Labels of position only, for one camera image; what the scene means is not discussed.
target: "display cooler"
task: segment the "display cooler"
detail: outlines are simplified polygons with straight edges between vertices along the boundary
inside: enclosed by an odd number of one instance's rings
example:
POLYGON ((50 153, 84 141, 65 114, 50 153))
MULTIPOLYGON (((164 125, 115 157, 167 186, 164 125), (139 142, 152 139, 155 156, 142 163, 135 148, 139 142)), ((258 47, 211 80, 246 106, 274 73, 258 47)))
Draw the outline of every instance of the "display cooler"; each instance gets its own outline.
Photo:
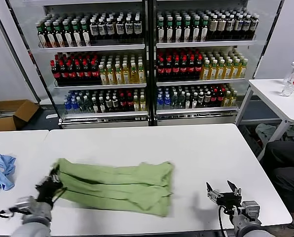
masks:
POLYGON ((280 0, 6 1, 63 128, 234 122, 282 6, 280 0), (205 103, 207 91, 212 99, 205 103))

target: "blue cloth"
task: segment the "blue cloth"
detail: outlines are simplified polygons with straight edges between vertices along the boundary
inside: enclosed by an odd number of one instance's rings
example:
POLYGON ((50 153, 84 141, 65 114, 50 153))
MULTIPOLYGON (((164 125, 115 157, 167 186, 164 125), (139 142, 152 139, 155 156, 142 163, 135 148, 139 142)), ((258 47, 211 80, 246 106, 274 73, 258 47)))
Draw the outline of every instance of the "blue cloth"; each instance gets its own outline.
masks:
POLYGON ((14 173, 14 162, 15 157, 0 155, 0 188, 5 191, 14 186, 14 183, 6 177, 6 175, 14 173))

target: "person's leg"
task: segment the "person's leg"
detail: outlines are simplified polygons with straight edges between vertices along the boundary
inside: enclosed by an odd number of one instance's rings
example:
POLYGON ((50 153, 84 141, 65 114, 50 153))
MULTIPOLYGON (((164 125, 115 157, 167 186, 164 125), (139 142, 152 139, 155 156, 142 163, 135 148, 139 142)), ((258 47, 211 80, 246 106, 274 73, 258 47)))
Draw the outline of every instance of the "person's leg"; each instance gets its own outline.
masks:
POLYGON ((260 163, 268 175, 276 168, 294 167, 294 142, 269 142, 260 163))
POLYGON ((270 179, 286 208, 291 213, 294 224, 294 167, 274 169, 270 179))

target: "green towel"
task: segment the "green towel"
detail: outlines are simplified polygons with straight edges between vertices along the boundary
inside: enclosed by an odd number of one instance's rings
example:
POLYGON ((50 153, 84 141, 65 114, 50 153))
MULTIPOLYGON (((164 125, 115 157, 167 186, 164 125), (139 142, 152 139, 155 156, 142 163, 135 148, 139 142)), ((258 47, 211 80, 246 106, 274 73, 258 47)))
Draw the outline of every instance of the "green towel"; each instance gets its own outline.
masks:
POLYGON ((168 215, 173 171, 169 162, 110 167, 61 158, 58 164, 59 178, 67 187, 64 199, 97 209, 168 215))

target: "white tabletop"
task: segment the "white tabletop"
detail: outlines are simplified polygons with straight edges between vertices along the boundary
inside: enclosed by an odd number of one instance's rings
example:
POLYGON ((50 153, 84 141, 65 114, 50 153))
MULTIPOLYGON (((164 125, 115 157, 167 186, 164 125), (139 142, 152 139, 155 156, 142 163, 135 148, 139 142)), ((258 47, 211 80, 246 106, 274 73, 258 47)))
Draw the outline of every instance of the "white tabletop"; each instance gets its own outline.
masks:
MULTIPOLYGON (((60 198, 52 211, 52 236, 218 230, 218 207, 207 197, 206 182, 221 192, 230 192, 227 180, 242 188, 243 200, 255 200, 261 205, 263 225, 292 221, 233 124, 52 130, 18 195, 36 195, 34 184, 58 158, 114 166, 170 161, 175 166, 174 194, 167 217, 95 210, 60 198)), ((20 217, 0 219, 0 236, 11 235, 21 224, 20 217)), ((225 228, 232 229, 228 216, 223 215, 222 221, 225 228)))
POLYGON ((281 95, 283 79, 254 79, 249 80, 252 90, 272 109, 281 119, 294 122, 294 92, 290 97, 281 95))
POLYGON ((13 194, 21 188, 19 179, 25 174, 25 167, 22 164, 28 159, 34 159, 32 155, 47 134, 48 130, 0 132, 0 154, 16 157, 15 171, 12 175, 15 186, 9 191, 0 189, 0 210, 6 209, 9 199, 16 199, 13 194))

